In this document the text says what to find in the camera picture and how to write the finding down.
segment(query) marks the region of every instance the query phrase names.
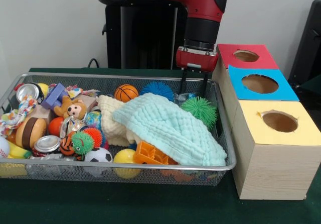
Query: soccer ball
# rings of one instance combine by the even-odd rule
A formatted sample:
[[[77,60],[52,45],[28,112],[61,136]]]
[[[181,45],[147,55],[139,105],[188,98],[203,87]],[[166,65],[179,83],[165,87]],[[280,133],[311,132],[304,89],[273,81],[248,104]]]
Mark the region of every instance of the soccer ball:
[[[94,148],[85,155],[84,161],[87,162],[112,162],[111,153],[104,148]],[[110,172],[109,167],[89,167],[84,166],[84,171],[93,177],[102,178]]]

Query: green spiky ball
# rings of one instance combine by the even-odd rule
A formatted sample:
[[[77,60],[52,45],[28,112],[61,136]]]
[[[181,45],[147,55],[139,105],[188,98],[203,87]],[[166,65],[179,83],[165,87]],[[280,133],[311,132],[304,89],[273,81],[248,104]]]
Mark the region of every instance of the green spiky ball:
[[[201,120],[209,130],[217,120],[216,107],[204,98],[190,98],[182,104],[181,108]]]
[[[85,155],[94,148],[93,138],[84,132],[77,132],[72,136],[72,143],[78,155]]]

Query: light blue towel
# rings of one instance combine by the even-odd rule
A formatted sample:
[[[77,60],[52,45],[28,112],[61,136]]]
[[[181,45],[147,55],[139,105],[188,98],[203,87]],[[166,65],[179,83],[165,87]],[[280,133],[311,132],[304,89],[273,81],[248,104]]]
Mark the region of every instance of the light blue towel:
[[[165,97],[152,93],[136,97],[113,118],[181,165],[226,165],[225,151],[203,122]]]

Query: white wall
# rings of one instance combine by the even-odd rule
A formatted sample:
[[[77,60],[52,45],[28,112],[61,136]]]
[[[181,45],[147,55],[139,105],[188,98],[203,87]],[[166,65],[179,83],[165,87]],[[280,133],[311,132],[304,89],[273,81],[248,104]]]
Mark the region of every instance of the white wall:
[[[288,76],[313,0],[228,0],[218,43],[266,44]],[[30,67],[107,66],[98,0],[0,0],[0,95]]]

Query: purple toy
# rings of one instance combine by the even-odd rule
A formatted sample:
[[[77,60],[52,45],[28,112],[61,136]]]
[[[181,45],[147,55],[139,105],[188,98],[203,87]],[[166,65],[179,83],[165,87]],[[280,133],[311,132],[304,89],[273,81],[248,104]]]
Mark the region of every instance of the purple toy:
[[[45,100],[42,101],[41,106],[45,109],[54,110],[55,106],[61,107],[62,97],[68,96],[68,93],[65,91],[64,85],[58,83],[57,86],[48,94]]]

